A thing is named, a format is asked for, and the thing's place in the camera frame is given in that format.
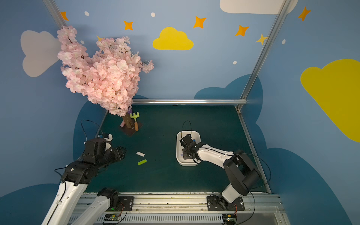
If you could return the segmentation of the white usb drive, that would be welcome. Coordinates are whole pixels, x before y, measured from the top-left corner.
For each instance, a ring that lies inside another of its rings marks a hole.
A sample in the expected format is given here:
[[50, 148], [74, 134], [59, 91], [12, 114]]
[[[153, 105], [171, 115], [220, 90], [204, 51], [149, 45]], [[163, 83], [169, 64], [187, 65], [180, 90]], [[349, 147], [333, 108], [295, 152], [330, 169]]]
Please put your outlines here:
[[145, 156], [145, 154], [144, 154], [144, 153], [141, 153], [141, 152], [139, 152], [139, 151], [138, 151], [136, 154], [137, 154], [137, 155], [139, 155], [139, 156], [142, 156], [142, 157], [144, 157], [144, 156]]

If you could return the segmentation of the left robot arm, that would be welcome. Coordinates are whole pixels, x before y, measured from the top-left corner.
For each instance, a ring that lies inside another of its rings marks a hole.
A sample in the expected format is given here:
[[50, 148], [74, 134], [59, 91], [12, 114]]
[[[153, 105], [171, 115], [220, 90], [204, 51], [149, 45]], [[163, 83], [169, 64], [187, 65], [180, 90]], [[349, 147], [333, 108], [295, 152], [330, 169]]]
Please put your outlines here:
[[[65, 167], [56, 197], [43, 220], [44, 225], [66, 225], [80, 197], [100, 169], [125, 158], [126, 148], [112, 145], [112, 135], [87, 140], [79, 159]], [[75, 220], [75, 225], [93, 225], [108, 209], [120, 205], [115, 189], [100, 190], [91, 205]]]

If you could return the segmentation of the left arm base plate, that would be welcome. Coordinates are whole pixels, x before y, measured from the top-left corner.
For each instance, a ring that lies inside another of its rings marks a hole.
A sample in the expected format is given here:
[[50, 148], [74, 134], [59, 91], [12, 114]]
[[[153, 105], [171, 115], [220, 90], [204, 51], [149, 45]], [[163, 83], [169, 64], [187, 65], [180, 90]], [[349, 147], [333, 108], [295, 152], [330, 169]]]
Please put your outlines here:
[[131, 212], [134, 206], [134, 196], [118, 196], [118, 202], [111, 208], [113, 212], [127, 211]]

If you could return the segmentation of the green usb drive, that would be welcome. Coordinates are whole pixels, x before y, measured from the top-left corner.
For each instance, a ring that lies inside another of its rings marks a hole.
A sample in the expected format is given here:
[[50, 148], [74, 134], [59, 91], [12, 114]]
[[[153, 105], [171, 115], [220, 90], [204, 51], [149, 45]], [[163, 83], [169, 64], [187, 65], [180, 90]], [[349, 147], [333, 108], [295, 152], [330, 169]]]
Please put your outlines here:
[[140, 165], [145, 164], [146, 162], [147, 162], [147, 160], [146, 160], [146, 159], [144, 159], [144, 160], [142, 160], [142, 161], [138, 162], [137, 164], [140, 166]]

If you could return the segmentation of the white storage box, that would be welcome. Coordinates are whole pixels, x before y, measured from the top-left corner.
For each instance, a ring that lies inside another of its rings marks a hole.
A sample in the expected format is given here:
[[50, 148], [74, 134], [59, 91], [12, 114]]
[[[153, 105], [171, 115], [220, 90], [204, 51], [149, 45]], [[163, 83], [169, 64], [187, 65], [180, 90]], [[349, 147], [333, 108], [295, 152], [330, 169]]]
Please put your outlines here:
[[200, 134], [196, 131], [190, 131], [190, 130], [180, 131], [176, 136], [176, 159], [181, 166], [192, 167], [192, 166], [196, 166], [197, 163], [194, 162], [192, 159], [183, 158], [183, 154], [182, 154], [183, 147], [180, 143], [180, 140], [187, 134], [190, 134], [192, 139], [196, 139], [196, 143], [199, 143], [201, 141]]

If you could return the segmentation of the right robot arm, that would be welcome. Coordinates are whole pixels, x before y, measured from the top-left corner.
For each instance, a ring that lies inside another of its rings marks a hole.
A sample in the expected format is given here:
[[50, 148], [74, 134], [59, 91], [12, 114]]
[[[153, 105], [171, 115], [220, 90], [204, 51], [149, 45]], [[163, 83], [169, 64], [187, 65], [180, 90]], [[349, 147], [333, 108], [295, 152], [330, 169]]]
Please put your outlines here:
[[233, 203], [241, 196], [247, 196], [262, 179], [256, 164], [243, 151], [223, 151], [205, 143], [196, 143], [191, 134], [177, 138], [177, 161], [182, 166], [196, 166], [203, 161], [210, 162], [225, 170], [229, 185], [220, 199]]

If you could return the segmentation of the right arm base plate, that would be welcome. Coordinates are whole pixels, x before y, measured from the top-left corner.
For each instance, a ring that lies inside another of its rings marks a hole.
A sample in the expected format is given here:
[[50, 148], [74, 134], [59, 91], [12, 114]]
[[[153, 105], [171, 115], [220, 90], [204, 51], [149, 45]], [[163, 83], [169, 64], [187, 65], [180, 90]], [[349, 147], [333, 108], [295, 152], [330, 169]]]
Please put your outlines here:
[[229, 203], [223, 197], [210, 195], [206, 197], [206, 204], [210, 212], [245, 211], [245, 203], [242, 197], [237, 198], [233, 203]]

